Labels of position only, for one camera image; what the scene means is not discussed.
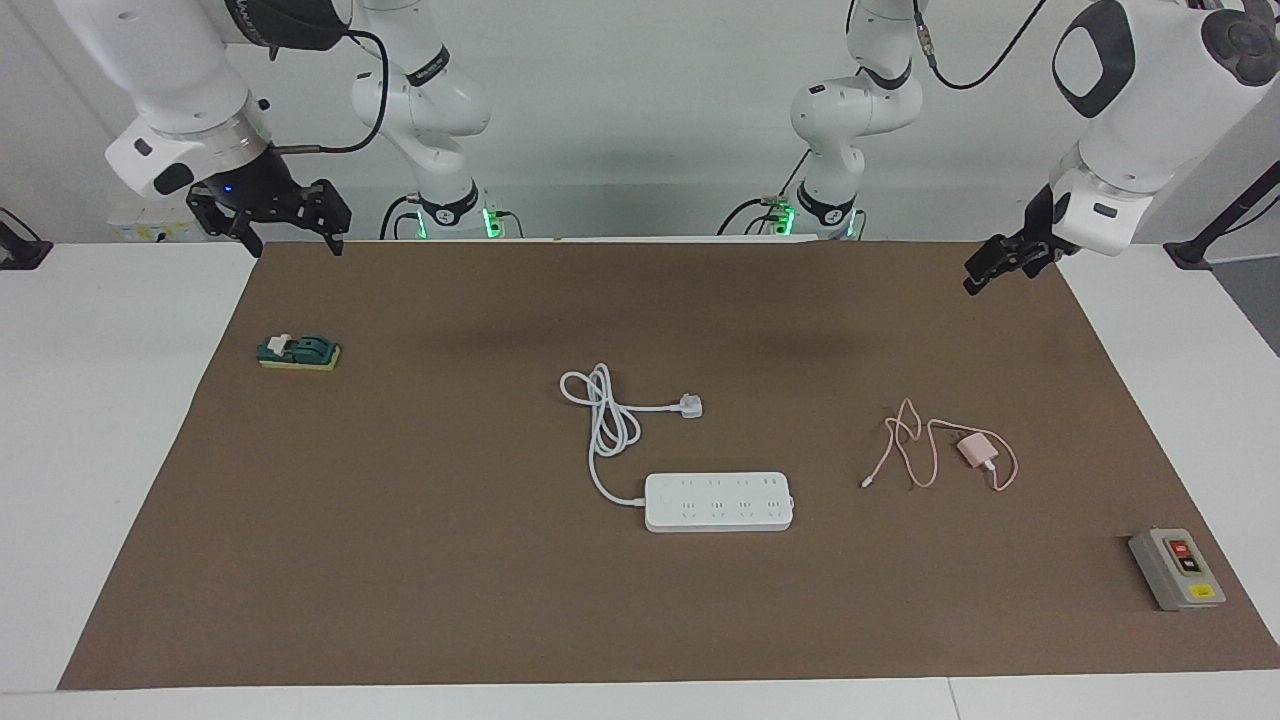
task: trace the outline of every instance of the yellow base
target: yellow base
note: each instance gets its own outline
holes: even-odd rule
[[[321,373],[328,373],[333,370],[334,365],[338,364],[338,356],[342,355],[342,346],[333,346],[333,357],[329,360],[328,365],[305,365],[302,363],[273,363],[270,360],[259,360],[257,364],[264,368],[270,368],[273,370],[319,370]]]

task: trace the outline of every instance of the white power cord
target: white power cord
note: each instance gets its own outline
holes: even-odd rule
[[[568,391],[570,380],[581,380],[586,386],[586,397]],[[561,375],[561,393],[575,405],[591,409],[591,439],[586,448],[586,466],[591,471],[591,482],[609,502],[628,507],[644,507],[644,498],[621,498],[604,488],[595,470],[595,459],[613,457],[623,450],[640,442],[640,420],[636,413],[680,413],[682,418],[701,418],[703,400],[696,395],[685,395],[675,405],[622,405],[613,396],[613,377],[609,366],[599,363],[590,374],[570,370]]]

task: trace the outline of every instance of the white wall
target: white wall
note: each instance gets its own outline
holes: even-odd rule
[[[975,91],[946,91],[920,63],[924,117],[860,143],[868,174],[859,205],[870,214],[869,237],[986,238],[1020,225],[1021,205],[1084,127],[1057,95],[1048,68],[1062,28],[1087,4],[1050,3],[1006,67]],[[764,0],[433,5],[454,61],[494,97],[490,128],[463,141],[476,176],[521,214],[530,234],[714,232],[737,201],[776,191],[804,150],[788,120],[794,92],[852,69],[842,37],[845,0],[803,8]],[[1030,5],[931,5],[948,74],[968,79],[984,69]],[[51,3],[0,0],[0,8],[35,33],[26,41],[32,49],[6,42],[3,50],[0,143],[19,145],[24,155],[10,173],[5,150],[0,200],[60,238],[109,238],[101,199],[104,187],[115,193],[119,183],[101,161],[102,128],[113,135],[124,128],[128,100],[93,68]],[[365,131],[349,110],[349,82],[376,63],[353,45],[328,54],[284,51],[275,65],[259,47],[233,46],[229,55],[271,100],[278,141],[349,142]],[[22,77],[33,73],[42,82],[58,78],[60,94],[82,102],[79,111],[41,99],[46,88]],[[1272,92],[1266,109],[1166,193],[1143,240],[1193,236],[1261,172],[1243,168],[1276,155],[1277,101]],[[59,124],[73,120],[74,128]],[[83,172],[68,172],[68,154],[82,160]],[[356,156],[291,164],[302,182],[328,177],[342,188],[356,213],[353,237],[372,234],[387,202],[411,190],[407,167],[385,142]],[[17,195],[12,177],[31,190]],[[74,213],[61,199],[67,188],[79,197]],[[1280,214],[1257,223],[1249,251],[1280,251],[1277,229]]]

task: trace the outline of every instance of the power strip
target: power strip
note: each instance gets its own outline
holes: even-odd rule
[[[644,524],[654,533],[776,533],[791,527],[782,473],[655,473],[644,482]]]

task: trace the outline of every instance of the white plug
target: white plug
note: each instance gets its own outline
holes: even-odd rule
[[[680,404],[676,405],[676,410],[680,410],[680,416],[686,420],[692,420],[695,418],[703,416],[703,398],[698,395],[689,395],[687,392],[680,398]]]

